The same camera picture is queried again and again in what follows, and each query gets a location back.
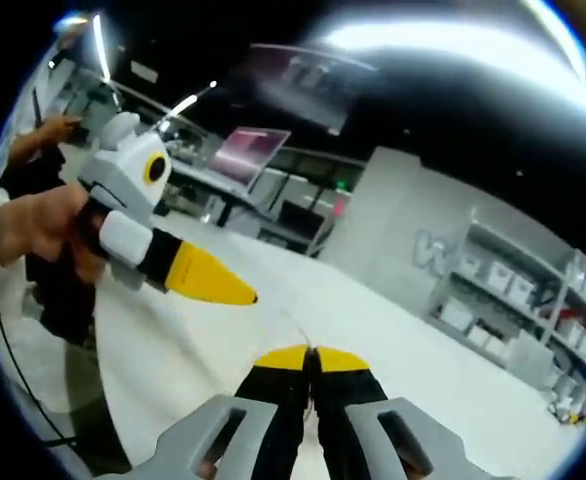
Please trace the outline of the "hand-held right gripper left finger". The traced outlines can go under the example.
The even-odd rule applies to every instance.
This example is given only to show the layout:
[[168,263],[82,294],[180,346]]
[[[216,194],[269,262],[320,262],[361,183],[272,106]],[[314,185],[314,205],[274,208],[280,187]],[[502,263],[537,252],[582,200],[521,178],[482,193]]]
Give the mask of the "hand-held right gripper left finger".
[[259,357],[233,395],[217,395],[158,440],[157,479],[288,479],[304,434],[309,346]]

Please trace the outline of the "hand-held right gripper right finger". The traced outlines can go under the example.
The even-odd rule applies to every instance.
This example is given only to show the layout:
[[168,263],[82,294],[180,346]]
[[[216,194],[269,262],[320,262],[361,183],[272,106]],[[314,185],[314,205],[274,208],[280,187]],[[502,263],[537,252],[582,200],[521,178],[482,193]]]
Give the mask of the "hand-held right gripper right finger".
[[[310,397],[318,417],[318,441],[332,479],[370,479],[362,443],[346,408],[388,399],[369,366],[358,356],[318,346],[310,350]],[[394,449],[394,472],[424,479],[434,471],[414,433],[396,413],[374,416]]]

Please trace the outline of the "person's left hand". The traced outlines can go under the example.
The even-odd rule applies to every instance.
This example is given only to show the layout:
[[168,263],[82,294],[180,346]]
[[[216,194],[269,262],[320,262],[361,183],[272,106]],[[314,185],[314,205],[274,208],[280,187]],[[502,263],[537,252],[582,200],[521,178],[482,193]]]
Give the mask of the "person's left hand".
[[47,191],[45,197],[42,232],[46,247],[42,256],[49,261],[57,260],[64,247],[69,246],[79,279],[95,284],[104,271],[105,261],[89,251],[76,226],[77,216],[88,202],[86,192],[79,185],[67,184]]

